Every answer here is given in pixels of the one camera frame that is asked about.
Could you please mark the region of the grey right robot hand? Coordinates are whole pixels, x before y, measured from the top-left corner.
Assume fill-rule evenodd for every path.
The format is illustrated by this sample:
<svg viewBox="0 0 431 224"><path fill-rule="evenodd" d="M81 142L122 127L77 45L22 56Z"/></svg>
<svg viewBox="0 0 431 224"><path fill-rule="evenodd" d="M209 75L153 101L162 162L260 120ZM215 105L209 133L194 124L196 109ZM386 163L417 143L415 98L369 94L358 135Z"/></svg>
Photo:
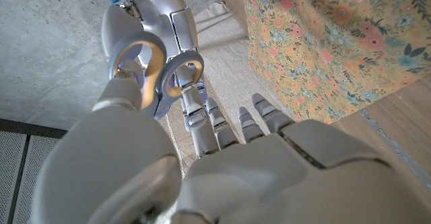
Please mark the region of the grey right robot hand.
<svg viewBox="0 0 431 224"><path fill-rule="evenodd" d="M184 0L120 0L102 18L105 57L110 58L117 42L143 31L160 38L168 58L198 48L195 20Z"/></svg>

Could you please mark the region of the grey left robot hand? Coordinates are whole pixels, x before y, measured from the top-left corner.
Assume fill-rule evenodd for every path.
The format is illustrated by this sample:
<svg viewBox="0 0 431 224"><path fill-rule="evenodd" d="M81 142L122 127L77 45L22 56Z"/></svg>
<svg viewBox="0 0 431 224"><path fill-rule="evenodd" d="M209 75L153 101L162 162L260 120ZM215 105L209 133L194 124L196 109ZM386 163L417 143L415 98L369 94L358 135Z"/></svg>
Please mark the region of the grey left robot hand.
<svg viewBox="0 0 431 224"><path fill-rule="evenodd" d="M170 137L121 69L47 157L31 223L429 223L430 208L367 144L315 120L234 144L181 171Z"/></svg>

